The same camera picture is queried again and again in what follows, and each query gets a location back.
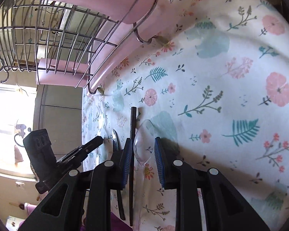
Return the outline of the clear plastic spoon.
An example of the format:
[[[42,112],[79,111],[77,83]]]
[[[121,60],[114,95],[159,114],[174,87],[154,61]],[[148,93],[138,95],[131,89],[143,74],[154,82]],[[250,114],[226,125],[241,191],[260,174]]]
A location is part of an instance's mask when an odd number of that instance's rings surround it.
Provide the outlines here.
[[[146,119],[137,130],[134,139],[134,156],[137,161],[136,182],[134,184],[133,230],[140,230],[140,216],[144,192],[145,164],[150,160],[155,143],[152,122]]]

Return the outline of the black chopstick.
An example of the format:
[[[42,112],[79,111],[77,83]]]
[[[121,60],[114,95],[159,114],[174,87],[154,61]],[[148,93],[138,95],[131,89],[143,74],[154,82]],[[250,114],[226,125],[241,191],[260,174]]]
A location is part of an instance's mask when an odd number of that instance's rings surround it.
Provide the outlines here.
[[[131,144],[134,144],[134,138],[136,135],[136,119],[137,108],[132,106],[130,110],[130,139]],[[134,193],[134,148],[132,148],[130,172],[129,172],[129,224],[133,225],[133,193]]]

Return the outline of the floral bear tablecloth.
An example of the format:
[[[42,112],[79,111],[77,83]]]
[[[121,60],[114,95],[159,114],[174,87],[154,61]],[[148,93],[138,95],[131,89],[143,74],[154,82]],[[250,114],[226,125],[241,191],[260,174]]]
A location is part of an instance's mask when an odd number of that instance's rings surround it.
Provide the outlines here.
[[[216,167],[271,230],[289,218],[289,23],[280,0],[168,0],[178,20],[167,44],[142,46],[83,96],[82,141],[104,144],[85,171],[108,160],[112,132],[151,121],[163,144],[196,169]]]

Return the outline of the pink drip tray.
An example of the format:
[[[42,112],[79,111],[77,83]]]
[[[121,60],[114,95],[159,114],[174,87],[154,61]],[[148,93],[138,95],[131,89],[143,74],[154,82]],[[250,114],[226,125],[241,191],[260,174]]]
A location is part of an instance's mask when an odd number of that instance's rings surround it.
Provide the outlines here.
[[[168,0],[155,0],[148,12],[136,23],[112,26],[106,23],[99,34],[107,43],[95,43],[89,58],[88,94],[95,94],[109,73],[136,49],[150,44],[161,31],[176,21],[176,8]]]

